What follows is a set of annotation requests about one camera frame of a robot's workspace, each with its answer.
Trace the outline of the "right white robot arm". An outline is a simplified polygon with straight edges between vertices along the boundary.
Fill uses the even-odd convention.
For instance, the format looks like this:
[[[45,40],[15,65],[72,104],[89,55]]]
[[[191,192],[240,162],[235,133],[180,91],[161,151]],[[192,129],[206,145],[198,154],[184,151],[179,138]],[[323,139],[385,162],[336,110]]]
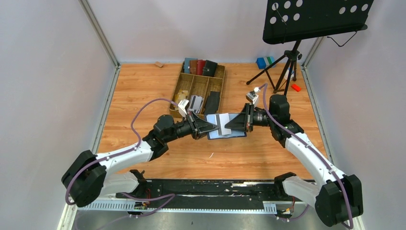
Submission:
[[[270,97],[269,108],[246,103],[243,110],[225,128],[251,132],[254,126],[269,127],[273,138],[293,154],[310,172],[315,183],[293,172],[274,178],[274,192],[279,197],[293,196],[313,207],[328,227],[364,213],[362,185],[356,175],[346,175],[313,145],[304,130],[291,119],[285,95]]]

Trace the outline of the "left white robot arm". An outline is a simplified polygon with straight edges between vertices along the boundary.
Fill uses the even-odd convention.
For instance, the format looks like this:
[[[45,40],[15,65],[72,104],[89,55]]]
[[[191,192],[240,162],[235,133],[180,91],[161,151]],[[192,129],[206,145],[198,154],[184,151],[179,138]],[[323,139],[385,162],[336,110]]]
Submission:
[[[133,145],[99,154],[83,151],[61,178],[67,190],[66,202],[84,207],[102,195],[131,193],[137,190],[142,178],[133,172],[118,174],[118,171],[161,157],[171,141],[188,135],[198,140],[218,129],[218,125],[194,112],[189,112],[180,122],[175,122],[171,115],[162,115],[153,129]]]

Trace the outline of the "dark blue card holder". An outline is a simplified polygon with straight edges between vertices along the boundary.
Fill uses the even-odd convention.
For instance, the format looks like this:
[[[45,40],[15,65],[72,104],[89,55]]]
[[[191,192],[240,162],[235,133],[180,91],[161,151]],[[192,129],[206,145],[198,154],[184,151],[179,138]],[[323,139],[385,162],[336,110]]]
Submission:
[[[238,114],[230,114],[230,113],[205,115],[205,120],[207,122],[212,123],[219,127],[217,130],[211,131],[207,134],[208,140],[246,137],[247,134],[245,131],[229,129],[225,127],[225,125],[229,121],[234,119],[237,115]]]

